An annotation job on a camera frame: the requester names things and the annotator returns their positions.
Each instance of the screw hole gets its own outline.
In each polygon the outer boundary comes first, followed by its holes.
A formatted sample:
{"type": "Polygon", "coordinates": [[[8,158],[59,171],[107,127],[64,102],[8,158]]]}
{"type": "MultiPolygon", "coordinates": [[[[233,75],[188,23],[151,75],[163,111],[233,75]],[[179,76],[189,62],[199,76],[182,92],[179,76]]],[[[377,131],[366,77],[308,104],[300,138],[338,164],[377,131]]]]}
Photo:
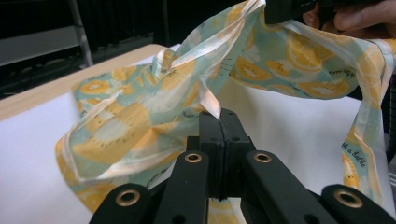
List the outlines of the screw hole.
{"type": "Polygon", "coordinates": [[[184,158],[187,162],[198,162],[202,159],[200,154],[191,153],[184,158]]]}
{"type": "Polygon", "coordinates": [[[254,155],[254,159],[259,162],[270,162],[271,161],[271,157],[264,153],[258,153],[256,155],[254,155]]]}
{"type": "Polygon", "coordinates": [[[140,193],[137,190],[127,189],[119,193],[119,195],[116,198],[116,203],[119,206],[125,207],[137,203],[139,199],[140,199],[140,193]]]}
{"type": "Polygon", "coordinates": [[[312,216],[312,215],[305,215],[304,221],[308,224],[319,224],[320,223],[318,218],[315,216],[312,216]]]}
{"type": "Polygon", "coordinates": [[[186,218],[182,215],[176,215],[172,218],[173,224],[183,224],[186,222],[186,218]]]}
{"type": "Polygon", "coordinates": [[[337,190],[334,197],[338,202],[348,207],[360,208],[363,206],[363,201],[358,196],[344,189],[337,190]]]}

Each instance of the brass insert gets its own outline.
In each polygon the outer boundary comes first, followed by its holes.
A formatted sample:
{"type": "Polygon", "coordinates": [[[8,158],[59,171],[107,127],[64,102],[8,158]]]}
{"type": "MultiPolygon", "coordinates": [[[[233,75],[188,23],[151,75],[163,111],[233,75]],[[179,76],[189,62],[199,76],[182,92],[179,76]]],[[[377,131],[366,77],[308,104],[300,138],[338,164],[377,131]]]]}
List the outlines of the brass insert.
{"type": "Polygon", "coordinates": [[[197,153],[190,153],[190,154],[187,154],[185,159],[187,162],[198,162],[198,161],[202,160],[202,156],[197,153]]]}
{"type": "Polygon", "coordinates": [[[348,207],[360,208],[363,206],[363,201],[358,196],[344,189],[338,189],[334,193],[334,197],[338,202],[348,207]]]}
{"type": "Polygon", "coordinates": [[[137,203],[139,199],[140,199],[139,191],[135,189],[127,189],[119,193],[116,199],[116,203],[119,206],[126,207],[137,203]]]}
{"type": "Polygon", "coordinates": [[[268,156],[267,154],[262,153],[262,152],[254,155],[254,159],[259,162],[270,162],[272,160],[272,158],[270,156],[268,156]]]}

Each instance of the wooden table edge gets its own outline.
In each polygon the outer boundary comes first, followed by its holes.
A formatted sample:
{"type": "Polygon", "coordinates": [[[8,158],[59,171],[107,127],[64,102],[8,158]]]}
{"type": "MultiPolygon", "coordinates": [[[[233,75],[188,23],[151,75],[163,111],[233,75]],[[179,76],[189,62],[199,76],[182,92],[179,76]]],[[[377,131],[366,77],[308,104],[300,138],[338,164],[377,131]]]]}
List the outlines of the wooden table edge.
{"type": "Polygon", "coordinates": [[[132,50],[74,74],[58,78],[49,83],[3,99],[0,101],[0,121],[18,115],[23,111],[46,103],[71,91],[71,87],[83,79],[95,77],[131,63],[137,63],[158,53],[162,49],[165,49],[165,47],[155,44],[146,45],[140,49],[132,50]]]}

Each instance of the yellow lemon print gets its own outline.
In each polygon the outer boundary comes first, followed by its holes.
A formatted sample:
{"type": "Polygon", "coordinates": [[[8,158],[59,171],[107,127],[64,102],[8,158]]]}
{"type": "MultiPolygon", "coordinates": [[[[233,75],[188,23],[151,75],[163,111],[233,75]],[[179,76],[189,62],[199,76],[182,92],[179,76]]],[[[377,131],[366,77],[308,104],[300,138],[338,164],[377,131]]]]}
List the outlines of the yellow lemon print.
{"type": "Polygon", "coordinates": [[[262,70],[260,67],[256,66],[254,63],[248,62],[246,59],[239,57],[235,63],[235,67],[239,74],[252,81],[264,81],[271,79],[272,76],[265,70],[262,70]]]}
{"type": "MultiPolygon", "coordinates": [[[[216,34],[216,38],[218,39],[218,40],[221,40],[221,39],[223,39],[226,35],[228,35],[231,31],[232,31],[232,29],[233,28],[235,28],[235,25],[237,24],[237,23],[234,23],[233,24],[233,22],[237,22],[237,20],[242,16],[242,11],[243,11],[243,9],[244,9],[244,6],[245,6],[245,4],[246,3],[241,3],[241,4],[238,4],[238,5],[236,5],[236,6],[233,6],[233,8],[231,8],[231,10],[228,12],[228,14],[227,14],[227,18],[226,18],[226,20],[225,20],[225,22],[224,22],[224,29],[222,29],[221,31],[219,31],[217,34],[216,34]]],[[[213,22],[216,22],[216,19],[215,19],[216,17],[214,17],[214,18],[212,18],[211,20],[210,20],[210,22],[213,24],[213,22]]],[[[234,38],[237,38],[237,36],[233,36],[231,39],[229,39],[228,41],[232,41],[234,38]]]]}
{"type": "Polygon", "coordinates": [[[264,90],[264,91],[268,90],[266,87],[263,87],[261,85],[251,84],[251,83],[245,82],[244,80],[241,80],[241,77],[238,74],[236,74],[236,72],[234,70],[232,70],[230,72],[230,78],[234,82],[236,82],[238,84],[241,84],[241,85],[244,85],[244,86],[247,86],[247,87],[255,88],[255,89],[258,89],[258,90],[264,90]]]}
{"type": "Polygon", "coordinates": [[[151,130],[148,110],[139,103],[123,108],[114,118],[100,125],[89,139],[72,150],[91,161],[112,164],[129,150],[152,144],[157,133],[151,130]]]}
{"type": "Polygon", "coordinates": [[[190,61],[173,68],[173,70],[161,80],[161,90],[172,90],[178,85],[184,85],[184,80],[191,75],[191,72],[194,70],[194,66],[195,61],[190,61]]]}
{"type": "Polygon", "coordinates": [[[58,140],[58,142],[56,142],[56,145],[55,145],[56,152],[61,152],[61,150],[62,150],[62,138],[60,140],[58,140]]]}
{"type": "Polygon", "coordinates": [[[125,81],[134,70],[136,70],[136,67],[118,68],[111,72],[111,76],[117,81],[125,81]]]}
{"type": "Polygon", "coordinates": [[[144,82],[144,80],[143,80],[143,78],[142,78],[141,76],[136,77],[136,78],[134,79],[134,81],[135,81],[137,84],[139,84],[139,86],[141,86],[141,87],[145,86],[145,82],[144,82]]]}
{"type": "Polygon", "coordinates": [[[282,77],[289,77],[289,69],[285,68],[283,63],[268,60],[265,65],[282,77]]]}
{"type": "Polygon", "coordinates": [[[297,88],[318,98],[342,97],[349,93],[349,85],[344,80],[334,82],[303,82],[297,88]]]}
{"type": "Polygon", "coordinates": [[[223,26],[223,22],[220,17],[212,17],[210,21],[211,21],[210,25],[212,27],[212,30],[218,30],[223,26]]]}
{"type": "Polygon", "coordinates": [[[210,72],[211,72],[211,74],[210,74],[210,76],[209,76],[209,80],[210,80],[210,81],[213,81],[213,80],[218,76],[218,73],[219,73],[219,71],[220,71],[220,69],[221,69],[221,65],[222,65],[222,63],[217,64],[216,67],[214,67],[214,68],[210,71],[210,72]]]}
{"type": "Polygon", "coordinates": [[[86,124],[85,128],[90,132],[96,132],[105,122],[113,118],[117,113],[119,113],[123,107],[117,103],[117,101],[112,102],[103,111],[99,112],[96,116],[90,119],[86,124]]]}
{"type": "Polygon", "coordinates": [[[368,48],[364,54],[357,60],[361,77],[364,81],[362,91],[368,91],[368,95],[372,97],[372,106],[379,109],[381,101],[381,78],[382,69],[384,67],[384,56],[377,46],[368,48]]]}
{"type": "Polygon", "coordinates": [[[107,82],[102,80],[92,80],[86,84],[84,84],[80,91],[85,94],[100,94],[105,93],[109,88],[107,82]]]}
{"type": "Polygon", "coordinates": [[[196,103],[193,104],[191,107],[191,110],[194,111],[195,113],[199,114],[203,111],[206,111],[206,109],[201,105],[201,103],[196,103]]]}
{"type": "Polygon", "coordinates": [[[266,24],[265,23],[265,13],[264,10],[261,10],[260,12],[260,25],[262,26],[262,29],[266,32],[277,32],[280,29],[282,29],[281,26],[276,25],[276,24],[266,24]]]}
{"type": "Polygon", "coordinates": [[[355,136],[355,130],[356,130],[356,125],[353,125],[352,128],[350,128],[349,133],[347,134],[346,139],[347,139],[347,141],[348,141],[349,143],[352,143],[352,144],[354,144],[354,145],[357,145],[359,142],[358,142],[358,139],[357,139],[356,136],[355,136]]]}
{"type": "Polygon", "coordinates": [[[87,103],[89,103],[90,105],[97,105],[101,102],[100,99],[98,98],[91,98],[87,100],[87,103]]]}
{"type": "Polygon", "coordinates": [[[94,212],[98,209],[107,194],[115,187],[116,186],[111,184],[95,184],[84,190],[77,191],[76,194],[88,209],[94,212]]]}
{"type": "Polygon", "coordinates": [[[344,163],[344,184],[354,189],[359,189],[359,176],[356,172],[355,164],[353,164],[352,160],[345,152],[342,152],[342,154],[344,163]]]}
{"type": "Polygon", "coordinates": [[[297,69],[306,72],[320,71],[323,62],[333,56],[331,51],[307,37],[288,32],[286,57],[297,69]]]}

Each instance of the white surface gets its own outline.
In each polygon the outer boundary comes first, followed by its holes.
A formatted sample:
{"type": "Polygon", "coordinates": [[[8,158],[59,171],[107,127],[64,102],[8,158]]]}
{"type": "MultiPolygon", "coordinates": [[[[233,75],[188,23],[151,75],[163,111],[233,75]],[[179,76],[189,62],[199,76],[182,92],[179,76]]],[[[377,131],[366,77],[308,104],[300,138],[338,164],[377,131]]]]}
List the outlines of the white surface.
{"type": "MultiPolygon", "coordinates": [[[[316,193],[342,183],[340,144],[359,101],[318,101],[228,82],[221,105],[236,112],[257,148],[275,153],[316,193]]],[[[88,223],[92,214],[66,186],[54,146],[78,120],[72,93],[0,122],[0,223],[88,223]]],[[[384,207],[395,217],[385,153],[375,152],[384,207]]]]}

